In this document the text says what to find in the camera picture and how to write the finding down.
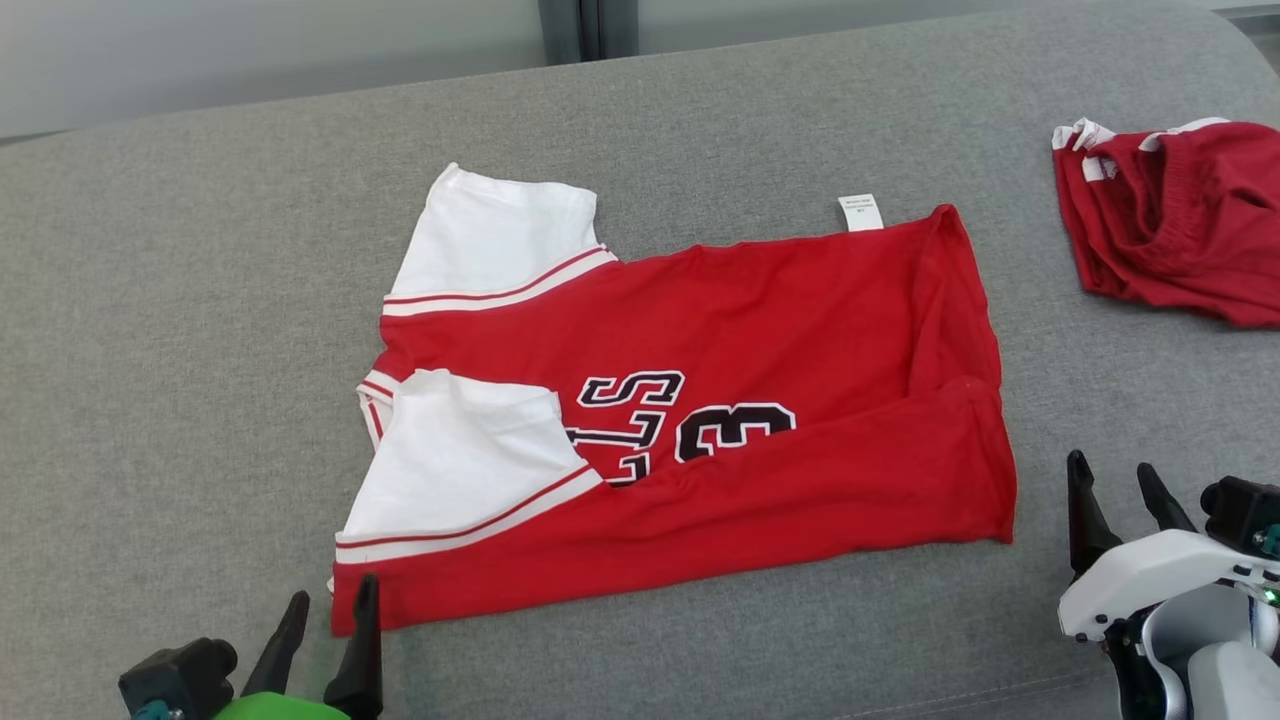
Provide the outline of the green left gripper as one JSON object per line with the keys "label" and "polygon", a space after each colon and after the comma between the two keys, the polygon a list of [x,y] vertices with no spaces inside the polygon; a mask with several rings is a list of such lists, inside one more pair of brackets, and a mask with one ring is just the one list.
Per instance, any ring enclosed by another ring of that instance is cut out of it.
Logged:
{"label": "green left gripper", "polygon": [[297,591],[250,673],[241,697],[215,720],[348,720],[379,719],[383,710],[381,624],[379,579],[367,574],[352,605],[353,630],[323,702],[284,694],[294,653],[306,633],[310,594]]}

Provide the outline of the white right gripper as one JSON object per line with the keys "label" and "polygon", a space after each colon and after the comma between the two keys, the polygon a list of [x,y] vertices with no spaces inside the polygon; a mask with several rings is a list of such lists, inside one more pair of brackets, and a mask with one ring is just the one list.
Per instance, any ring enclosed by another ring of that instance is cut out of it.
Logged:
{"label": "white right gripper", "polygon": [[1198,534],[1152,464],[1140,462],[1135,475],[1161,532],[1124,543],[1098,505],[1085,455],[1079,448],[1068,455],[1068,548],[1074,575],[1059,601],[1062,634],[1101,642],[1114,621],[1203,585],[1222,579],[1261,585],[1277,579],[1276,559],[1242,553]]}

